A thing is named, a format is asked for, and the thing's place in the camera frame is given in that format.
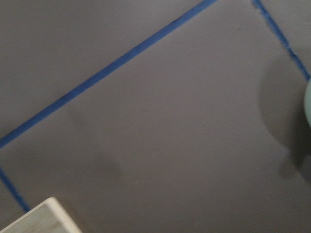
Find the blue tape line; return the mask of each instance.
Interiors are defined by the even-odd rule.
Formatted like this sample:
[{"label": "blue tape line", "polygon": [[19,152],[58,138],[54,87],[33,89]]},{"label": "blue tape line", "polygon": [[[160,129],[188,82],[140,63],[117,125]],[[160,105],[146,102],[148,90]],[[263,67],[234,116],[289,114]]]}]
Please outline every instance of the blue tape line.
[{"label": "blue tape line", "polygon": [[125,63],[133,59],[135,56],[140,54],[141,52],[145,51],[147,48],[149,48],[151,45],[174,31],[176,28],[183,25],[185,22],[190,20],[192,17],[200,13],[201,11],[208,8],[211,4],[213,4],[216,0],[204,0],[195,7],[191,8],[189,11],[184,13],[181,17],[179,17],[177,20],[171,22],[164,28],[162,28],[157,33],[153,34],[143,42],[141,42],[136,47],[129,50],[126,54],[119,57],[117,60],[103,68],[98,73],[94,74],[92,77],[69,91],[67,94],[63,95],[61,98],[56,100],[54,103],[43,109],[41,112],[34,115],[32,118],[18,126],[16,129],[8,133],[6,136],[0,139],[0,148],[7,145],[9,142],[13,141],[15,138],[20,136],[22,133],[33,127],[35,124],[42,121],[44,118],[49,116],[51,113],[55,112],[60,107],[64,106],[66,103],[68,103],[73,98],[80,95],[82,92],[86,91],[90,87],[92,87],[94,84],[105,78],[107,75],[115,71],[116,69],[123,66]]},{"label": "blue tape line", "polygon": [[279,26],[276,24],[270,13],[267,11],[267,9],[262,4],[261,0],[252,0],[253,3],[256,5],[258,9],[260,9],[261,14],[269,24],[272,31],[276,34],[280,42],[283,44],[291,58],[294,60],[302,74],[305,76],[306,80],[310,80],[310,73],[308,72],[307,68],[303,64],[302,60],[299,58],[299,56],[294,52],[294,50],[291,48],[290,43],[284,33],[281,31]]},{"label": "blue tape line", "polygon": [[21,206],[21,208],[28,212],[30,211],[29,206],[24,201],[23,197],[18,193],[15,186],[12,184],[10,179],[7,177],[7,175],[4,173],[4,171],[0,167],[0,179],[2,180],[3,184],[9,189],[12,196],[15,198],[15,200],[18,202],[18,204]]}]

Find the wooden block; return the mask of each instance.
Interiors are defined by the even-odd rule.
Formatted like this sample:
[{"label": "wooden block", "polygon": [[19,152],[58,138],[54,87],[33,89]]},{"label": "wooden block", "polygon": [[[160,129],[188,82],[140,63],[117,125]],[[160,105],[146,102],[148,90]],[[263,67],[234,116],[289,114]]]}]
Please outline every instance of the wooden block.
[{"label": "wooden block", "polygon": [[49,198],[0,233],[82,233],[56,198]]}]

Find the gray floor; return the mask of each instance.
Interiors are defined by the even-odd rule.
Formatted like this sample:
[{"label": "gray floor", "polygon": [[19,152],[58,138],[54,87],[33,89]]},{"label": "gray floor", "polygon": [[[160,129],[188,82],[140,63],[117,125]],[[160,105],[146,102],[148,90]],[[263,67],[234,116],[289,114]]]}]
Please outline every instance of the gray floor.
[{"label": "gray floor", "polygon": [[[198,2],[2,1],[0,135]],[[263,2],[310,67],[311,3]],[[0,165],[32,207],[55,196],[84,232],[308,232],[305,85],[251,1],[218,0]],[[0,201],[3,228],[22,213],[6,190]]]}]

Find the blue line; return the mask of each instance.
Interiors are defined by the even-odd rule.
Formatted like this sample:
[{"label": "blue line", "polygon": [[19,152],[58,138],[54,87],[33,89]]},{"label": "blue line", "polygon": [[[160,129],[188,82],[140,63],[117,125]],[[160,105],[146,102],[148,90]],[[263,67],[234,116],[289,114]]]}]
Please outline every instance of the blue line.
[{"label": "blue line", "polygon": [[179,17],[177,20],[171,22],[164,28],[162,28],[157,33],[153,34],[143,42],[141,42],[136,47],[129,50],[126,54],[119,57],[117,60],[103,68],[98,73],[94,74],[92,77],[69,91],[67,94],[63,95],[61,98],[56,100],[54,103],[43,109],[41,112],[34,115],[32,118],[18,126],[16,129],[8,133],[6,136],[0,139],[0,149],[7,145],[9,142],[16,139],[18,136],[20,136],[22,133],[42,121],[44,118],[49,116],[51,113],[55,112],[60,107],[64,106],[66,103],[68,103],[73,98],[80,95],[82,92],[86,91],[90,87],[92,87],[94,84],[108,76],[110,73],[115,71],[116,69],[123,66],[125,63],[136,57],[141,52],[145,51],[147,48],[149,48],[151,45],[183,25],[185,22],[190,20],[192,17],[200,13],[201,11],[208,8],[210,5],[212,5],[216,0],[204,0],[195,7],[191,8],[189,11],[184,13],[181,17]]},{"label": "blue line", "polygon": [[9,189],[10,193],[16,199],[16,201],[21,206],[21,208],[25,212],[30,211],[29,206],[24,201],[23,197],[18,193],[18,191],[16,190],[15,186],[12,184],[12,182],[7,177],[7,175],[4,173],[4,171],[1,169],[1,167],[0,167],[0,179],[2,180],[3,184]]},{"label": "blue line", "polygon": [[287,50],[288,54],[291,56],[291,58],[294,60],[302,74],[305,76],[306,80],[310,80],[310,73],[308,72],[307,68],[303,64],[302,60],[299,58],[299,56],[294,52],[294,50],[291,48],[290,43],[284,33],[281,31],[280,27],[277,25],[277,23],[274,21],[270,13],[267,11],[267,9],[262,4],[261,0],[252,0],[253,3],[256,5],[258,9],[260,9],[261,14],[269,24],[272,31],[276,34],[280,42],[283,44],[285,49]]}]

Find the light green bowl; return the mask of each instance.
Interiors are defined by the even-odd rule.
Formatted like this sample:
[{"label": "light green bowl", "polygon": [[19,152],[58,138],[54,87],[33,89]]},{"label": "light green bowl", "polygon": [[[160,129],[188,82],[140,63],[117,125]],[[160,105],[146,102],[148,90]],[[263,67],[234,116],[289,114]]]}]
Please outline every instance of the light green bowl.
[{"label": "light green bowl", "polygon": [[311,126],[311,82],[309,82],[307,85],[304,106],[308,123]]}]

